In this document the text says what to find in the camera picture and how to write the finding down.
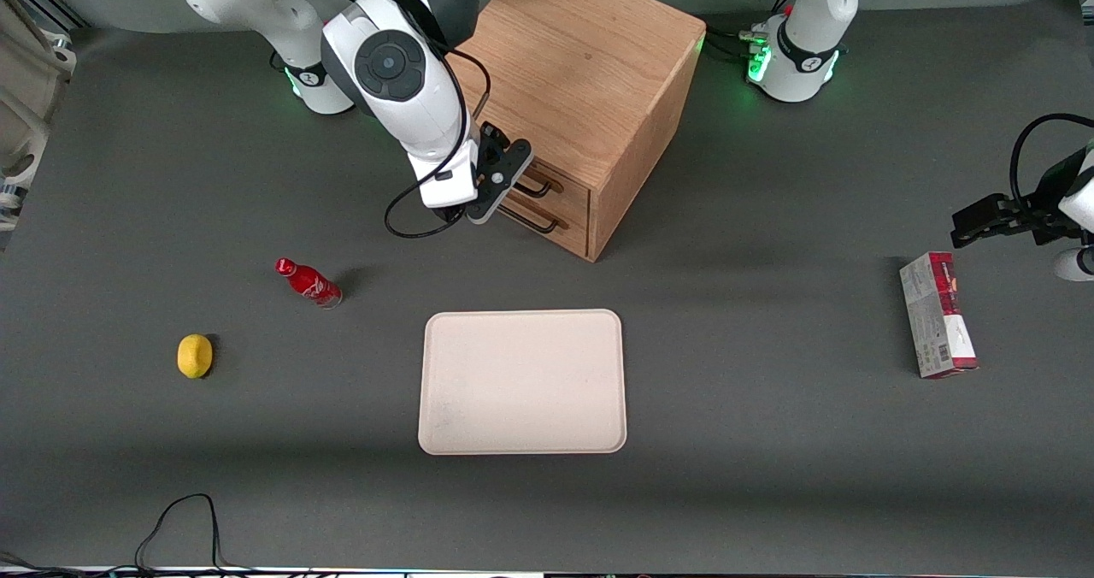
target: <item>wooden cabinet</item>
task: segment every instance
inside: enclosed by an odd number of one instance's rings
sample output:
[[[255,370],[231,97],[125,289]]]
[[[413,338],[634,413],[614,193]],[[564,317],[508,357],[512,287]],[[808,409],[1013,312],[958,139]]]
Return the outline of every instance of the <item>wooden cabinet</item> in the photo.
[[[705,32],[653,0],[491,0],[459,48],[490,71],[480,118],[536,154],[504,213],[595,262],[676,134]],[[481,72],[449,62],[474,106]]]

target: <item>white tray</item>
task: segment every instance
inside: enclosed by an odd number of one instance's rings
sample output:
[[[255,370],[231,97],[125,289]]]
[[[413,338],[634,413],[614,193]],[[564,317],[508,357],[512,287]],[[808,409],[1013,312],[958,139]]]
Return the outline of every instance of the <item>white tray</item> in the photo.
[[[610,453],[626,441],[622,325],[612,311],[440,313],[426,325],[426,452]]]

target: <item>yellow lemon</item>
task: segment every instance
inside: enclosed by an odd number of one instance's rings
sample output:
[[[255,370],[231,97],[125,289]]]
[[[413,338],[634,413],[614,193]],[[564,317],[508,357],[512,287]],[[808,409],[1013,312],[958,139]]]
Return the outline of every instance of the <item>yellow lemon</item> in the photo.
[[[202,335],[190,335],[178,344],[178,370],[191,380],[205,375],[212,367],[212,344]]]

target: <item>green led light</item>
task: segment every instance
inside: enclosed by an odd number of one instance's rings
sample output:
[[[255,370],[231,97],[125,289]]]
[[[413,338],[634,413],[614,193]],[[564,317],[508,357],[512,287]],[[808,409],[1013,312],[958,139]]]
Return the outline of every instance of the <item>green led light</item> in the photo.
[[[839,60],[839,49],[836,49],[836,54],[831,56],[831,65],[828,65],[828,72],[824,74],[825,82],[831,80],[833,71],[836,71],[836,60]]]
[[[764,47],[757,55],[752,57],[752,62],[748,63],[748,78],[753,82],[759,82],[764,79],[764,74],[767,72],[767,65],[771,62],[771,49],[769,47]]]
[[[296,79],[292,78],[292,74],[289,72],[289,68],[284,69],[284,76],[289,79],[289,83],[292,84],[292,94],[300,97],[300,88],[296,88]]]

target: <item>cardboard box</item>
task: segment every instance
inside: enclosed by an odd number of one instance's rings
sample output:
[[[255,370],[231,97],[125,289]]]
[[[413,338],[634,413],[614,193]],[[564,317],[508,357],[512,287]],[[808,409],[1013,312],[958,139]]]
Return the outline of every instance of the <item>cardboard box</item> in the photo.
[[[919,375],[943,379],[979,368],[957,305],[952,253],[928,253],[900,269]]]

